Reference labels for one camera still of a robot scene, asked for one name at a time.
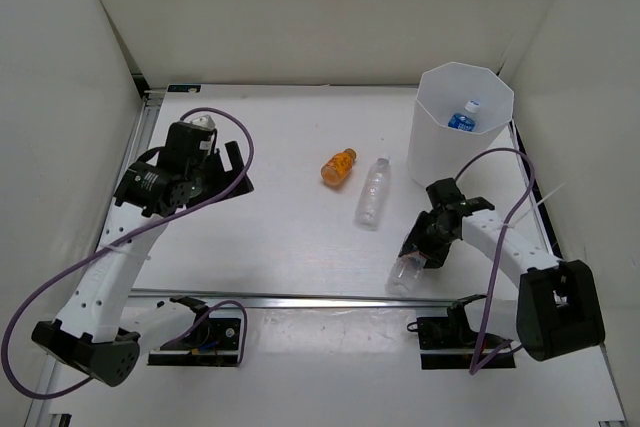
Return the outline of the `white label plastic bottle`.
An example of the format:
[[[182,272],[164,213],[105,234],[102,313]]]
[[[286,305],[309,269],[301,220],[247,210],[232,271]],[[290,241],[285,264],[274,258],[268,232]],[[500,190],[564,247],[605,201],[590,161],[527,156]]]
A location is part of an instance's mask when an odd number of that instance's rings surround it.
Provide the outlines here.
[[[386,281],[386,292],[395,297],[410,297],[418,288],[426,259],[419,253],[398,256]]]

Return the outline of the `clear plastic bottle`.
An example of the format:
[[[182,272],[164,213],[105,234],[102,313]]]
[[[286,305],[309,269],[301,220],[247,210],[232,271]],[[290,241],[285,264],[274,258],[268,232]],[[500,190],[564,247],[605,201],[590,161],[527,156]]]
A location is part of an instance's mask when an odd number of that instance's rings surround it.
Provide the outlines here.
[[[357,226],[369,230],[378,228],[388,198],[390,184],[390,157],[379,157],[369,168],[361,190],[354,216]]]

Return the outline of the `orange plastic bottle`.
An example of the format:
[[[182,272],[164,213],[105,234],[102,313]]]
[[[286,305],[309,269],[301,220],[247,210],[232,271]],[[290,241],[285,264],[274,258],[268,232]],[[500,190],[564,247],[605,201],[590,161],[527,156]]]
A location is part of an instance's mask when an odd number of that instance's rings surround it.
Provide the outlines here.
[[[321,168],[322,181],[330,186],[339,186],[350,174],[357,159],[357,153],[352,148],[334,154]]]

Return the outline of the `blue label plastic bottle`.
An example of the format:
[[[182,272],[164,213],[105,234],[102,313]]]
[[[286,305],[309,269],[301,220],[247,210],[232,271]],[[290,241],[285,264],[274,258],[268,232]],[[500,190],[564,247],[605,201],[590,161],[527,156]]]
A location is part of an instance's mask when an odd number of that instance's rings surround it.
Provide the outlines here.
[[[480,103],[476,100],[469,100],[461,112],[454,113],[448,121],[448,127],[473,132],[476,128],[476,116],[480,110]]]

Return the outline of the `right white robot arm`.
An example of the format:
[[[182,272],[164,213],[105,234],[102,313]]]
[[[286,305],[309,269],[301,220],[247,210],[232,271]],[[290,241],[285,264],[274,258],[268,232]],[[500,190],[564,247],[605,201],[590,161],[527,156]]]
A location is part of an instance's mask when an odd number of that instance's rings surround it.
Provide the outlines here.
[[[565,261],[536,248],[507,227],[482,197],[467,198],[452,178],[429,185],[431,210],[421,212],[404,240],[395,266],[401,292],[426,270],[443,267],[460,241],[498,264],[518,290],[514,301],[473,294],[454,301],[446,324],[430,324],[434,348],[448,340],[470,347],[484,334],[498,345],[520,343],[537,361],[602,344],[605,328],[593,273],[580,260]]]

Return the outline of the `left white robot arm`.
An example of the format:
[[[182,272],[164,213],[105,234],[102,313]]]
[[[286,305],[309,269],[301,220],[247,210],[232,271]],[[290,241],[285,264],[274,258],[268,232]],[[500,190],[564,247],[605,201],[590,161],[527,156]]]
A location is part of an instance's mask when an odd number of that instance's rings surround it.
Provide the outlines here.
[[[125,304],[143,264],[169,222],[213,203],[252,192],[236,142],[226,143],[224,168],[217,128],[208,115],[170,125],[165,143],[141,154],[115,194],[104,246],[83,265],[73,295],[50,321],[40,321],[33,341],[56,360],[92,380],[120,385],[140,356],[157,348],[208,353],[232,348],[205,302],[172,297],[128,320]]]

